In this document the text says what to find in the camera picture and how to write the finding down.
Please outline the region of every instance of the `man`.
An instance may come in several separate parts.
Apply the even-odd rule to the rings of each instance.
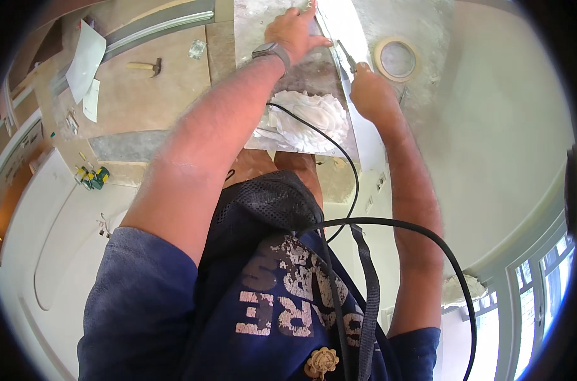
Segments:
[[[151,162],[86,303],[79,379],[356,379],[364,301],[332,255],[348,336],[343,364],[322,240],[290,233],[322,219],[311,156],[278,153],[272,162],[266,152],[241,152],[286,67],[331,45],[308,35],[310,5],[277,17],[265,41],[283,51],[254,58],[203,95]],[[431,181],[392,88],[359,64],[351,100],[387,147],[393,217],[441,235]],[[230,168],[234,184],[221,192]],[[371,379],[429,380],[443,253],[417,233],[396,229],[395,241],[401,282],[390,331],[378,328]],[[317,351],[331,355],[326,373]]]

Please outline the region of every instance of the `t-shirt sleeve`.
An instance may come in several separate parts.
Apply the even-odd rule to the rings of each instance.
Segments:
[[[172,244],[115,229],[85,305],[79,380],[172,377],[193,321],[197,276]]]
[[[389,339],[401,368],[402,380],[432,380],[440,335],[440,329],[430,327],[401,333]]]

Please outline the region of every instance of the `hammer head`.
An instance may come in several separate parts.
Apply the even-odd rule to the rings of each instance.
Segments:
[[[155,72],[155,74],[153,74],[153,77],[157,77],[159,75],[160,72],[162,72],[162,58],[159,57],[157,59],[157,63],[155,65],[153,65],[153,71]]]

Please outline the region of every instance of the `tape roll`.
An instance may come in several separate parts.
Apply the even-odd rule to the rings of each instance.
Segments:
[[[408,81],[418,67],[414,49],[400,38],[384,38],[375,46],[373,55],[379,72],[396,82]]]

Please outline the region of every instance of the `hammer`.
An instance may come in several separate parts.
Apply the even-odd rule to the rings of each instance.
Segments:
[[[150,63],[130,62],[129,64],[126,65],[126,69],[153,70],[155,72],[155,74],[153,74],[153,77],[157,77],[159,73],[162,71],[162,59],[161,57],[158,58],[157,63],[155,65],[151,65]]]

